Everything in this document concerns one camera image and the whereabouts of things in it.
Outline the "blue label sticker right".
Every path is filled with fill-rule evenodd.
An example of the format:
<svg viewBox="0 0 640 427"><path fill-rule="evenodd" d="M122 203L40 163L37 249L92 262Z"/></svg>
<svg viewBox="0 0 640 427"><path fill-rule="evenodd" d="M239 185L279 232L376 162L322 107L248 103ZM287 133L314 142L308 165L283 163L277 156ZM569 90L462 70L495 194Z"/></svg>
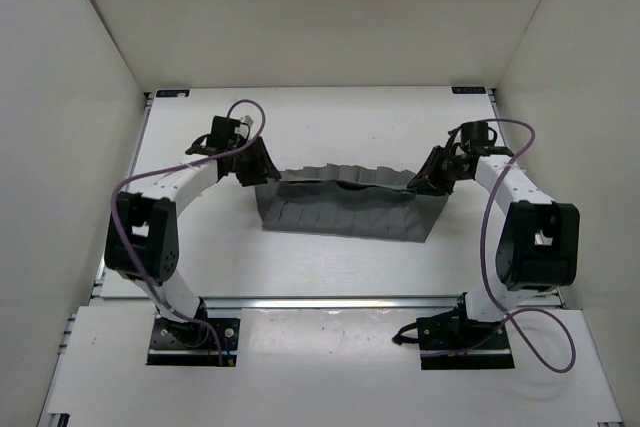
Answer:
<svg viewBox="0 0 640 427"><path fill-rule="evenodd" d="M481 86L452 86L454 95L485 95L486 89Z"/></svg>

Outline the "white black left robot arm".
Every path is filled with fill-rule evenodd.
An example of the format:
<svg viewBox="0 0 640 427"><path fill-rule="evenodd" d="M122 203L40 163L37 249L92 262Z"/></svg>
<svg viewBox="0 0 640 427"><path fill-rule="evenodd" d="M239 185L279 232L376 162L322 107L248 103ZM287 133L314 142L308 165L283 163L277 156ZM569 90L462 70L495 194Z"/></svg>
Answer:
<svg viewBox="0 0 640 427"><path fill-rule="evenodd" d="M252 126L248 115L214 117L210 132L192 143L181 163L133 176L130 183L155 180L134 192L118 187L112 198L106 267L144 290L188 345L206 339L209 320L204 301L178 272L178 218L227 176L234 176L243 187L280 178L261 134L251 133Z"/></svg>

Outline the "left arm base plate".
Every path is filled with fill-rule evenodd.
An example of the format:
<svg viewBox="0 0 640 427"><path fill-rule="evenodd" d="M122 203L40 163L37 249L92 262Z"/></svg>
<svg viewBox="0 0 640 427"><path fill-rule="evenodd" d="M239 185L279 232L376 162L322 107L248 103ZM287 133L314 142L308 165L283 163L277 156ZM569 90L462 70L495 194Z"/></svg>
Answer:
<svg viewBox="0 0 640 427"><path fill-rule="evenodd" d="M209 317L204 327L184 327L157 315L154 319L146 363L151 366L233 368L237 365L241 319Z"/></svg>

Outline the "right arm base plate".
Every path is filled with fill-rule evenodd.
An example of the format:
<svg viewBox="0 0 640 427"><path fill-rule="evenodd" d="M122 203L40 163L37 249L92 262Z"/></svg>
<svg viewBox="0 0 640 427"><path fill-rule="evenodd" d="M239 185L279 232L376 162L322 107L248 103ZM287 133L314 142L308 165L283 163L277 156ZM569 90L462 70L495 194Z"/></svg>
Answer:
<svg viewBox="0 0 640 427"><path fill-rule="evenodd" d="M515 367L506 328L500 322L469 320L459 307L418 317L392 337L417 345L424 371L509 370Z"/></svg>

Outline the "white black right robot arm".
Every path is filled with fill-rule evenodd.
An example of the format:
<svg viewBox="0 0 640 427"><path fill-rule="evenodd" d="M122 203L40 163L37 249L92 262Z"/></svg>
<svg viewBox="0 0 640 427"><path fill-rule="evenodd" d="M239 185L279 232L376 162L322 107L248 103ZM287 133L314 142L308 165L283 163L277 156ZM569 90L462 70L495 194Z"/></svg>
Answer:
<svg viewBox="0 0 640 427"><path fill-rule="evenodd" d="M483 323L496 323L524 300L573 283L577 273L580 213L544 193L518 164L519 154L497 143L490 121L466 122L432 149L408 189L427 195L453 192L473 180L489 194L481 227L493 207L504 215L495 259L481 261L482 284L462 296L464 313L448 323L449 338L471 347L484 335Z"/></svg>

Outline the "blue label sticker left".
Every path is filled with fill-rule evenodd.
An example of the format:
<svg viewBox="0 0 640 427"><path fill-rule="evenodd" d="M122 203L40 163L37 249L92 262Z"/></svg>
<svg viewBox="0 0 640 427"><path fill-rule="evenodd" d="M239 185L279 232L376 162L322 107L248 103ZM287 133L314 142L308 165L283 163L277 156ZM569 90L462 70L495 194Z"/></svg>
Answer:
<svg viewBox="0 0 640 427"><path fill-rule="evenodd" d="M156 98L186 98L189 95L189 89L159 89L155 93Z"/></svg>

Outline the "blue label sticker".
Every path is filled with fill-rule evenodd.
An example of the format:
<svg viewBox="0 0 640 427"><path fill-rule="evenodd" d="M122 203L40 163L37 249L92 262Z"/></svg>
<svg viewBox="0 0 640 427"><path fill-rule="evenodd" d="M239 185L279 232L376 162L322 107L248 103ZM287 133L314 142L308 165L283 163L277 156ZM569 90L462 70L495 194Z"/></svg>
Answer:
<svg viewBox="0 0 640 427"><path fill-rule="evenodd" d="M159 89L155 93L156 98L186 98L189 95L189 89Z"/></svg>
<svg viewBox="0 0 640 427"><path fill-rule="evenodd" d="M481 86L452 86L454 95L485 95L486 89Z"/></svg>

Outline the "grey pleated skirt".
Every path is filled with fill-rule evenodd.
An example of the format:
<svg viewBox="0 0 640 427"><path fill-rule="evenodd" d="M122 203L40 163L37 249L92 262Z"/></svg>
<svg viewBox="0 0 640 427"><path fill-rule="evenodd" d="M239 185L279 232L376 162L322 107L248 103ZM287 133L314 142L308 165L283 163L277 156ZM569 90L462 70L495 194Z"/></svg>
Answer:
<svg viewBox="0 0 640 427"><path fill-rule="evenodd" d="M254 188L267 231L423 243L448 196L407 188L410 170L326 164L281 172Z"/></svg>

